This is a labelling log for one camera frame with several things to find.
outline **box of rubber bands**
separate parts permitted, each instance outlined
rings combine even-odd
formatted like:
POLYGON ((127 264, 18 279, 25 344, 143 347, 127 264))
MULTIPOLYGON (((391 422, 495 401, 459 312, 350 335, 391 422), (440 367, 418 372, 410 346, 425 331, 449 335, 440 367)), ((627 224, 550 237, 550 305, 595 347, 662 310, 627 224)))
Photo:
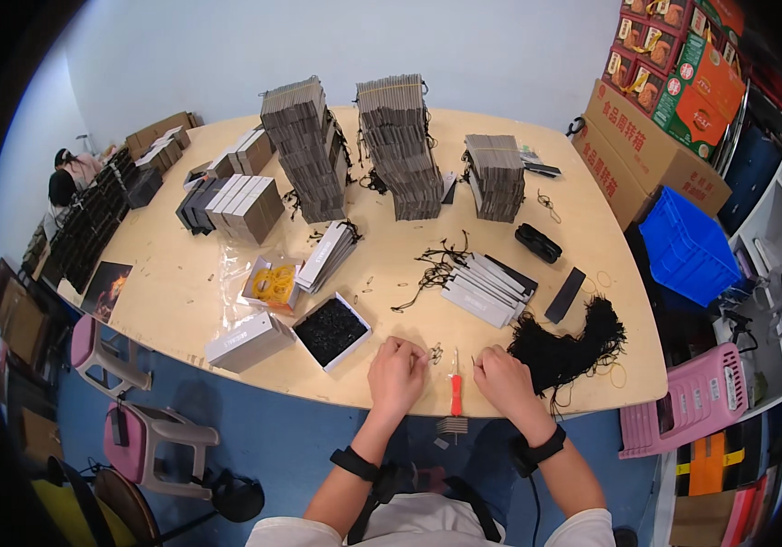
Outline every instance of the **box of rubber bands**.
POLYGON ((294 277, 302 266, 302 260, 293 258, 257 257, 251 275, 244 282, 242 299, 250 305, 293 315, 300 295, 294 277))

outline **blue plastic crate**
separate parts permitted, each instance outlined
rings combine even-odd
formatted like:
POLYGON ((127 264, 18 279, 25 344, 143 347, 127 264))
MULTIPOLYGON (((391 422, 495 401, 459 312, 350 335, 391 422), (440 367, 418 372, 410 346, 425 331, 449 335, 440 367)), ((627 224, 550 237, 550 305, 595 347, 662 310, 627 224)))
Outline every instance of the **blue plastic crate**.
POLYGON ((722 228, 670 188, 640 224, 640 234, 655 281, 704 307, 740 279, 722 228))

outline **pink shirt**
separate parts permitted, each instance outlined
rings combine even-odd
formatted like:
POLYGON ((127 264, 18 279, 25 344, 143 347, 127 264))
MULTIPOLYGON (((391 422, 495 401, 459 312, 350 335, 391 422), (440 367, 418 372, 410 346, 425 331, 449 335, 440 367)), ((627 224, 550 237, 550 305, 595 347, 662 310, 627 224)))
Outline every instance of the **pink shirt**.
POLYGON ((102 170, 102 164, 87 152, 78 154, 77 158, 80 161, 73 161, 63 169, 66 169, 71 178, 75 180, 75 186, 78 187, 78 191, 83 191, 93 182, 97 173, 102 170))

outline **wooden table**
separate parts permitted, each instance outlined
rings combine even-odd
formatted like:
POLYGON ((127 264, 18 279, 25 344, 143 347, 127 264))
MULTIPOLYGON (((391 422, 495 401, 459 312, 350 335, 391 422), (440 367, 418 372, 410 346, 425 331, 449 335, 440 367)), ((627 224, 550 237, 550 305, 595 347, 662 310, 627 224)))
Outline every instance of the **wooden table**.
MULTIPOLYGON (((343 106, 333 111, 352 148, 352 176, 357 178, 370 167, 368 161, 364 161, 364 168, 357 164, 357 110, 343 106)), ((512 328, 488 325, 440 297, 438 288, 423 290, 417 303, 402 314, 390 310, 413 297, 427 267, 413 259, 428 247, 439 248, 444 238, 460 248, 464 229, 470 235, 471 250, 490 254, 539 282, 530 306, 538 312, 540 321, 546 321, 541 313, 571 269, 575 266, 586 273, 588 278, 564 320, 558 326, 545 325, 556 333, 582 333, 585 303, 595 290, 612 301, 628 335, 626 353, 619 359, 624 369, 616 367, 606 376, 579 377, 572 386, 562 388, 558 401, 570 401, 563 409, 565 413, 610 409, 663 397, 668 378, 647 293, 610 207, 569 140, 551 129, 489 115, 440 108, 431 108, 430 114, 430 134, 439 143, 434 154, 442 171, 460 173, 463 136, 482 133, 514 135, 519 146, 530 146, 544 162, 559 167, 564 174, 550 180, 526 171, 527 199, 514 225, 478 220, 473 195, 466 184, 457 186, 454 204, 443 206, 438 219, 419 222, 395 222, 390 194, 381 196, 357 185, 349 186, 349 215, 365 239, 320 292, 315 296, 302 293, 296 307, 299 317, 338 290, 350 303, 357 296, 354 307, 373 326, 373 336, 330 373, 316 365, 299 344, 242 374, 212 367, 204 358, 203 346, 216 336, 223 314, 218 284, 221 240, 217 232, 190 235, 175 211, 185 195, 181 185, 188 170, 214 159, 222 148, 259 124, 257 115, 188 131, 191 145, 165 174, 165 184, 153 201, 127 214, 102 254, 104 261, 133 266, 109 326, 139 344, 232 380, 362 408, 372 405, 366 373, 385 337, 393 334, 425 348, 440 342, 444 354, 439 364, 431 366, 424 394, 412 410, 431 416, 446 416, 450 412, 449 373, 457 346, 462 363, 464 415, 495 417, 497 411, 473 383, 471 356, 487 345, 506 347, 512 339, 512 328), (538 191, 551 198, 561 224, 553 221, 549 211, 538 203, 538 191), (546 264, 515 241, 513 232, 522 222, 535 226, 561 246, 563 255, 555 264, 546 264), (605 274, 601 273, 598 279, 598 272, 602 271, 605 274), (370 278, 372 291, 363 292, 370 278)), ((291 188, 277 156, 261 175, 275 177, 282 193, 291 188)), ((288 210, 262 249, 269 251, 281 246, 291 256, 308 257, 314 244, 309 234, 324 226, 309 226, 299 214, 291 222, 288 210)), ((243 250, 248 257, 256 257, 259 252, 243 250)), ((83 299, 65 280, 60 283, 59 292, 75 305, 83 299)), ((282 320, 291 325, 295 318, 282 320)))

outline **white wall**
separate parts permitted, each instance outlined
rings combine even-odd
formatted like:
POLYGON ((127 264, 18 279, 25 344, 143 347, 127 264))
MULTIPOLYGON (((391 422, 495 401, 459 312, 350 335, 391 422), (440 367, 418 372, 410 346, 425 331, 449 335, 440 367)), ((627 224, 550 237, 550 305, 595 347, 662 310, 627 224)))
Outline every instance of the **white wall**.
POLYGON ((60 148, 81 151, 75 137, 86 132, 57 43, 29 82, 0 154, 0 257, 15 271, 47 211, 54 155, 60 148))
POLYGON ((259 111, 257 93, 317 74, 331 105, 355 82, 420 72, 429 107, 566 129, 582 113, 618 0, 90 0, 68 68, 96 147, 181 110, 259 111))

